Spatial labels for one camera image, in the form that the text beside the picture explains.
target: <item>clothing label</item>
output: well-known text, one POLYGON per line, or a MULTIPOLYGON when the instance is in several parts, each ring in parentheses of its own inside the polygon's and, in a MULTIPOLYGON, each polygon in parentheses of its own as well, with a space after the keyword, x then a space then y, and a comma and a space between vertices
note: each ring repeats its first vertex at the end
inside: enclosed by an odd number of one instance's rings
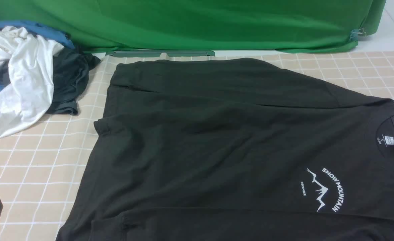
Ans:
POLYGON ((394 138, 392 136, 385 136, 384 139, 386 145, 394 145, 394 138))

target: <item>dark gray t-shirt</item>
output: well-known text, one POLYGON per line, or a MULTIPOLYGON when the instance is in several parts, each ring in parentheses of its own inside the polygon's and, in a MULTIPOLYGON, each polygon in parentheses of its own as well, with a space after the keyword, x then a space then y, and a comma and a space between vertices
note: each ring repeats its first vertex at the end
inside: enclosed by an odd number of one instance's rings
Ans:
POLYGON ((394 240, 391 99, 254 59, 137 62, 95 127, 58 241, 394 240))

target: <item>beige grid mat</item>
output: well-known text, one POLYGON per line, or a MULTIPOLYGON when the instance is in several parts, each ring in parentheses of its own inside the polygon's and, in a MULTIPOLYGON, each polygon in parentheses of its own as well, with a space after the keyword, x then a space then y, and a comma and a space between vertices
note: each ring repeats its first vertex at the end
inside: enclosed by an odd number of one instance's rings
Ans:
MULTIPOLYGON (((175 61, 241 57, 161 58, 175 61)), ((394 52, 254 56, 357 92, 394 99, 394 52)), ((53 241, 75 200, 96 142, 93 121, 102 117, 106 91, 118 63, 160 58, 106 57, 91 72, 79 100, 80 115, 45 115, 33 127, 0 139, 0 241, 53 241)))

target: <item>pile of clothes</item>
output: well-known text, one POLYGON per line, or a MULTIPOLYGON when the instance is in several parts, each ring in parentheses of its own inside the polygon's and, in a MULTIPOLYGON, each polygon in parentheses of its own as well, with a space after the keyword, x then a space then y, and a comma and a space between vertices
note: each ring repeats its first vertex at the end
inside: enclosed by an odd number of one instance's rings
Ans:
POLYGON ((45 113, 77 115, 76 98, 99 62, 65 32, 31 21, 0 22, 0 138, 45 113))

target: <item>green backdrop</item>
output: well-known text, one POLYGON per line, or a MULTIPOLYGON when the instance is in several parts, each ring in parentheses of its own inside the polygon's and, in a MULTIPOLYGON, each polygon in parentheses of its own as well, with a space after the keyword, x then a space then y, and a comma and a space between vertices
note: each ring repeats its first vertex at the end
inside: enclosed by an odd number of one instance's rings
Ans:
POLYGON ((342 52, 353 29, 376 32, 386 0, 0 0, 26 19, 107 49, 342 52))

